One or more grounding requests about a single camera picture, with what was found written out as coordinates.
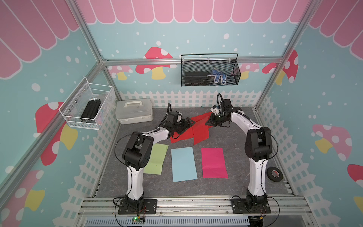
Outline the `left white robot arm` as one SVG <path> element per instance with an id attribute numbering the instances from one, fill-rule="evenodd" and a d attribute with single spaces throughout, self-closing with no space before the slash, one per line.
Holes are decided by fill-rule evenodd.
<path id="1" fill-rule="evenodd" d="M 183 118 L 180 112 L 173 111 L 168 104 L 165 117 L 155 129 L 148 132 L 135 131 L 130 135 L 122 161 L 128 171 L 128 188 L 123 200 L 127 208 L 137 213 L 146 210 L 143 175 L 144 168 L 150 161 L 153 146 L 172 138 L 175 134 L 184 134 L 195 124 L 191 118 Z"/>

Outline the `black box in mesh basket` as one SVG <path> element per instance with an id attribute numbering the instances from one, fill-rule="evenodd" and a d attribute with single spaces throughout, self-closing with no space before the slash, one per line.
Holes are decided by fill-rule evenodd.
<path id="1" fill-rule="evenodd" d="M 182 77 L 183 86 L 208 86 L 211 82 L 209 72 L 185 72 Z"/>

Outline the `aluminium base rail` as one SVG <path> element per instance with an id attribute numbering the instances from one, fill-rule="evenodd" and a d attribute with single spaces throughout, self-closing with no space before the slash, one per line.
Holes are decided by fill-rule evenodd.
<path id="1" fill-rule="evenodd" d="M 85 199 L 75 227 L 316 227 L 317 221 L 305 198 L 268 196 L 270 213 L 247 212 L 240 196 L 159 197 L 139 213 L 120 212 L 120 199 Z M 145 218 L 132 225 L 133 217 Z"/>

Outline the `black tape roll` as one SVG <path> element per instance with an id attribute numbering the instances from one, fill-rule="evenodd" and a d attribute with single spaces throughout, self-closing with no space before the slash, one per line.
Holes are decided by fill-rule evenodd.
<path id="1" fill-rule="evenodd" d="M 277 167 L 273 167 L 273 166 L 268 167 L 266 174 L 267 174 L 268 179 L 270 179 L 273 182 L 278 183 L 283 180 L 283 173 Z"/>

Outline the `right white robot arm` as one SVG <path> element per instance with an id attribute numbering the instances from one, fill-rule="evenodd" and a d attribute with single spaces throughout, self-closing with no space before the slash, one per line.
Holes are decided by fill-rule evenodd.
<path id="1" fill-rule="evenodd" d="M 262 127 L 248 117 L 240 107 L 234 107 L 230 99 L 219 93 L 217 104 L 211 108 L 212 114 L 206 125 L 223 127 L 223 123 L 235 123 L 246 134 L 244 151 L 249 159 L 250 179 L 244 205 L 247 212 L 270 213 L 265 188 L 266 167 L 273 151 L 270 128 Z"/>

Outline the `blue white item in basket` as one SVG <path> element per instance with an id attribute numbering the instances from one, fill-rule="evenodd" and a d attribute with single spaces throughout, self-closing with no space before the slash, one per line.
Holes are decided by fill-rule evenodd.
<path id="1" fill-rule="evenodd" d="M 227 84 L 227 75 L 214 68 L 210 75 L 207 75 L 206 81 L 212 81 L 215 84 L 226 85 Z"/>

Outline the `blue paper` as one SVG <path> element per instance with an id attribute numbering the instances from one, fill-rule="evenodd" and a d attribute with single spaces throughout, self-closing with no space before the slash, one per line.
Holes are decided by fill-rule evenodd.
<path id="1" fill-rule="evenodd" d="M 197 170 L 192 147 L 171 150 L 173 181 L 196 180 Z"/>

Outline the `red paper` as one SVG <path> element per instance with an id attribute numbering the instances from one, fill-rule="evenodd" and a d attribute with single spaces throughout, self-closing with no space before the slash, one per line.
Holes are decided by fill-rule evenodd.
<path id="1" fill-rule="evenodd" d="M 194 127 L 205 127 L 207 129 L 212 128 L 211 126 L 206 125 L 206 122 L 208 121 L 208 119 L 210 118 L 210 116 L 212 115 L 212 113 L 204 113 L 202 115 L 198 115 L 195 117 L 192 117 L 191 120 L 193 120 L 195 122 Z"/>
<path id="2" fill-rule="evenodd" d="M 183 134 L 179 135 L 177 132 L 173 134 L 173 136 L 170 138 L 171 143 L 176 143 L 183 140 L 188 140 L 194 138 L 193 134 L 193 127 L 189 128 L 187 131 L 185 131 Z"/>
<path id="3" fill-rule="evenodd" d="M 209 127 L 199 121 L 193 126 L 193 144 L 196 145 L 209 138 Z"/>

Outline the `white plastic storage box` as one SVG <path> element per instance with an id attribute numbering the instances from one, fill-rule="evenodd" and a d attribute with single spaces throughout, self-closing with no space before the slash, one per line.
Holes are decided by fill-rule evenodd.
<path id="1" fill-rule="evenodd" d="M 119 101 L 116 119 L 121 124 L 136 124 L 153 120 L 153 105 L 149 98 Z"/>

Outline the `black mesh wall basket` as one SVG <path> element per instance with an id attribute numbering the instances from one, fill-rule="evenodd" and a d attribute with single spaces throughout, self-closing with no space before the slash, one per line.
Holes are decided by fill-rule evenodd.
<path id="1" fill-rule="evenodd" d="M 237 62 L 238 54 L 183 54 L 180 56 L 181 61 L 181 85 L 182 77 L 185 72 L 209 72 L 212 73 L 214 68 L 227 75 L 227 84 L 215 84 L 212 81 L 208 86 L 237 86 L 241 71 Z M 183 86 L 183 87 L 201 87 L 201 86 Z"/>

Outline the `large green paper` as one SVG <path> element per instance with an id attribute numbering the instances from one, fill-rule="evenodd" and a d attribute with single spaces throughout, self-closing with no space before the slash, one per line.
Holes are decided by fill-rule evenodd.
<path id="1" fill-rule="evenodd" d="M 155 144 L 152 147 L 150 160 L 144 168 L 145 174 L 161 175 L 164 159 L 168 150 L 168 145 Z"/>

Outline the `green lit circuit board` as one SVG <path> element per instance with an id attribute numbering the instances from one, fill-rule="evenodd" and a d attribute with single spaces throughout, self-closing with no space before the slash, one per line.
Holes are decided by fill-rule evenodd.
<path id="1" fill-rule="evenodd" d="M 144 225 L 146 219 L 142 217 L 133 217 L 132 218 L 132 225 Z"/>

